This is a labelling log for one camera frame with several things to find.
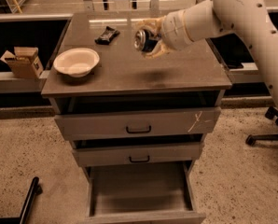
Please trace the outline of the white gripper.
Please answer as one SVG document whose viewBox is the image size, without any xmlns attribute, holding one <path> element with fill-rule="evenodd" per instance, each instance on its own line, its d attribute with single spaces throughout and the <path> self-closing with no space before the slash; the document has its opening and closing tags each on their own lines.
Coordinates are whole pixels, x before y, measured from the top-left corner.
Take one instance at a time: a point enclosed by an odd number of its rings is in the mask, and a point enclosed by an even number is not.
<svg viewBox="0 0 278 224">
<path fill-rule="evenodd" d="M 135 24 L 136 30 L 147 30 L 152 35 L 161 35 L 155 48 L 150 52 L 143 52 L 142 55 L 147 59 L 155 59 L 174 50 L 181 50 L 191 45 L 186 24 L 185 10 L 171 12 L 165 17 L 143 19 Z"/>
</svg>

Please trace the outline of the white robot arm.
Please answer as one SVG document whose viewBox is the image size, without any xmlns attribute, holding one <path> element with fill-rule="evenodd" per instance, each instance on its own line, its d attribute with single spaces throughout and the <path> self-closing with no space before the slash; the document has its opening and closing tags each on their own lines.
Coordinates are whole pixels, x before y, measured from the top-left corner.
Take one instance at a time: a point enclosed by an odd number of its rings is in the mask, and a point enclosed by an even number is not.
<svg viewBox="0 0 278 224">
<path fill-rule="evenodd" d="M 190 44 L 227 34 L 247 47 L 278 108 L 278 30 L 264 0 L 204 0 L 186 9 L 136 24 L 134 46 L 147 58 L 157 58 Z"/>
</svg>

